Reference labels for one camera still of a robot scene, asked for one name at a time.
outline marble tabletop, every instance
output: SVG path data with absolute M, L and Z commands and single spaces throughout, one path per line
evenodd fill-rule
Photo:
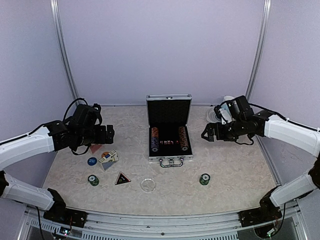
M 103 145 L 95 154 L 75 156 L 70 149 L 59 151 L 46 177 L 44 188 L 57 190 L 68 207 L 104 213 L 173 216 L 237 211 L 259 206 L 259 200 L 276 186 L 257 143 L 207 142 L 201 138 L 209 107 L 192 106 L 188 132 L 193 160 L 182 167 L 162 168 L 148 161 L 148 119 L 145 106 L 103 107 L 103 124 L 112 124 L 114 144 Z M 103 171 L 97 163 L 105 151 L 115 149 L 119 161 Z M 129 183 L 115 185 L 120 172 Z M 199 183 L 204 173 L 208 185 Z M 98 186 L 88 182 L 96 175 Z M 151 178 L 156 187 L 144 192 L 141 181 Z

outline triangular sign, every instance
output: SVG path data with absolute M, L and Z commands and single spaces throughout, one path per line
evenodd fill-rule
M 119 173 L 118 178 L 116 179 L 115 185 L 129 183 L 131 180 L 126 177 L 122 172 Z

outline white wall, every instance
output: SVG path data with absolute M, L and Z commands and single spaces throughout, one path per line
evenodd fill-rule
M 147 94 L 191 93 L 194 104 L 246 93 L 264 1 L 59 1 L 80 96 L 145 104 Z
M 0 1 L 0 141 L 62 119 L 72 101 L 49 0 Z M 5 171 L 42 186 L 55 154 L 42 154 Z M 25 207 L 0 199 L 0 239 L 15 239 Z
M 265 45 L 250 102 L 320 127 L 320 1 L 272 1 Z M 263 139 L 282 183 L 313 167 L 301 149 Z M 299 201 L 313 240 L 320 236 L 320 191 Z

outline case handle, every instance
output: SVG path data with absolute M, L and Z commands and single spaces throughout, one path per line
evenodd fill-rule
M 175 161 L 174 161 L 174 158 L 173 157 L 170 157 L 169 158 L 169 164 L 168 165 L 163 165 L 163 158 L 159 158 L 159 162 L 160 162 L 160 166 L 163 167 L 163 168 L 171 168 L 171 167 L 181 167 L 183 164 L 184 164 L 184 158 L 183 157 L 180 157 L 180 164 L 175 164 Z

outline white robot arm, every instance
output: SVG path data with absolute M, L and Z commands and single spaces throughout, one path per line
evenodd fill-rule
M 66 208 L 57 191 L 35 187 L 17 180 L 3 169 L 29 157 L 57 152 L 67 147 L 75 155 L 79 155 L 76 151 L 80 146 L 87 146 L 88 150 L 91 144 L 112 144 L 115 134 L 113 126 L 101 125 L 100 111 L 101 107 L 98 104 L 93 106 L 79 104 L 73 116 L 65 119 L 65 115 L 63 121 L 48 122 L 32 132 L 0 142 L 0 198 L 45 210 L 44 218 L 55 222 L 69 225 L 72 217 L 74 226 L 83 227 L 87 214 Z
M 255 114 L 251 106 L 263 110 Z M 226 100 L 216 106 L 214 111 L 224 121 L 207 124 L 201 137 L 209 142 L 214 142 L 216 139 L 243 144 L 238 142 L 238 138 L 247 135 L 253 144 L 252 137 L 258 135 L 291 144 L 317 158 L 313 168 L 307 173 L 269 191 L 260 200 L 259 208 L 241 211 L 239 217 L 243 227 L 272 221 L 275 216 L 281 218 L 279 208 L 281 205 L 303 198 L 320 187 L 319 128 L 293 122 L 278 112 L 250 104 L 245 96 Z

